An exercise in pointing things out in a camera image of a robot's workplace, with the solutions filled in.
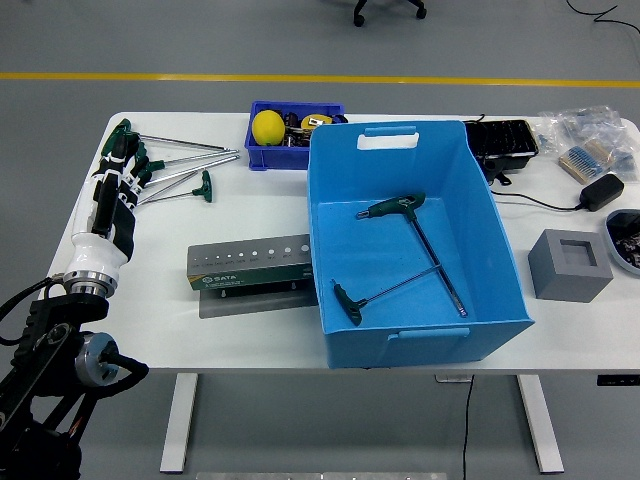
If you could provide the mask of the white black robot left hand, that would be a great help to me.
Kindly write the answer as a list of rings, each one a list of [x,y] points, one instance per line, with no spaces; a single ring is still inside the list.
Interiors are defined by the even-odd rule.
[[[134,209],[151,178],[148,162],[137,133],[123,126],[112,131],[76,204],[74,253],[64,275],[69,290],[116,288],[119,270],[133,254]]]

